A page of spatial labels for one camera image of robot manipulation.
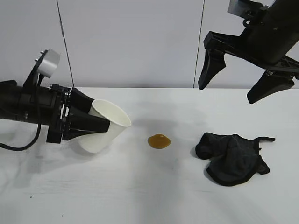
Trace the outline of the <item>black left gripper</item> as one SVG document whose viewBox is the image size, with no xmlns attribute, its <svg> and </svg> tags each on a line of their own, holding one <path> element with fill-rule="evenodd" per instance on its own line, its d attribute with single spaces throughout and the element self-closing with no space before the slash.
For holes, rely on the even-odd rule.
<svg viewBox="0 0 299 224">
<path fill-rule="evenodd" d="M 70 106 L 84 113 L 68 115 L 64 129 L 64 106 L 67 106 L 69 97 Z M 77 88 L 71 89 L 58 84 L 52 84 L 49 88 L 40 87 L 37 98 L 40 106 L 41 124 L 48 126 L 46 138 L 48 143 L 60 143 L 61 140 L 71 140 L 94 133 L 106 133 L 109 130 L 110 121 L 108 119 L 88 114 L 94 99 Z M 28 123 L 38 122 L 33 92 L 22 95 L 22 120 Z"/>
</svg>

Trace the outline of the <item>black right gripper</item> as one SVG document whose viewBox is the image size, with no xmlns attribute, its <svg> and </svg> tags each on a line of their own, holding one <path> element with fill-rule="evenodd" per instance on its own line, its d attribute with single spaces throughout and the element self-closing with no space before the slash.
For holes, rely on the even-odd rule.
<svg viewBox="0 0 299 224">
<path fill-rule="evenodd" d="M 226 67 L 225 54 L 244 59 L 266 71 L 247 93 L 250 104 L 294 86 L 299 77 L 298 61 L 286 54 L 299 40 L 297 8 L 259 8 L 243 20 L 239 35 L 210 31 L 204 39 L 205 60 L 198 80 L 199 89 Z"/>
</svg>

